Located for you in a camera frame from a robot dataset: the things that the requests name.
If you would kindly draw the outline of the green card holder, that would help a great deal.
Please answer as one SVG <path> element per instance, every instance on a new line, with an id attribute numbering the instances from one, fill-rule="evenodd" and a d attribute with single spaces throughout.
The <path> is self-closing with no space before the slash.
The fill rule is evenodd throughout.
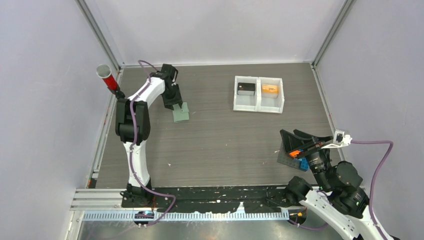
<path id="1" fill-rule="evenodd" d="M 173 122 L 174 123 L 182 122 L 182 121 L 188 121 L 190 119 L 189 108 L 188 108 L 187 102 L 183 102 L 182 105 L 181 105 L 181 108 L 182 108 L 181 114 L 173 114 L 173 110 L 172 110 Z"/>

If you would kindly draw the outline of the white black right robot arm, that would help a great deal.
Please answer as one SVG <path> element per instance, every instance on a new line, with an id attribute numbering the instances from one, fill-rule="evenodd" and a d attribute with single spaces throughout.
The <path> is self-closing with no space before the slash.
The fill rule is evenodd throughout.
<path id="1" fill-rule="evenodd" d="M 344 130 L 332 136 L 315 136 L 298 129 L 280 130 L 285 154 L 305 160 L 317 189 L 305 179 L 294 176 L 282 191 L 287 204 L 301 205 L 319 216 L 344 240 L 394 240 L 373 211 L 374 186 L 367 194 L 363 178 L 351 162 L 331 164 L 330 149 L 347 147 L 355 140 Z"/>

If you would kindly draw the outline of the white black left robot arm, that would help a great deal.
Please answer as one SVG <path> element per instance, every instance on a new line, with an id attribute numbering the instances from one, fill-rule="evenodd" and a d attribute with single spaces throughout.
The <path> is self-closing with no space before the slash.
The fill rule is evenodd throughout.
<path id="1" fill-rule="evenodd" d="M 163 64 L 160 70 L 147 75 L 146 83 L 133 95 L 126 97 L 120 87 L 112 90 L 115 95 L 115 133 L 127 155 L 129 179 L 120 194 L 124 207 L 135 204 L 148 207 L 157 196 L 152 190 L 147 168 L 146 145 L 151 132 L 149 108 L 161 97 L 166 109 L 182 110 L 184 102 L 177 77 L 179 71 L 171 64 Z"/>

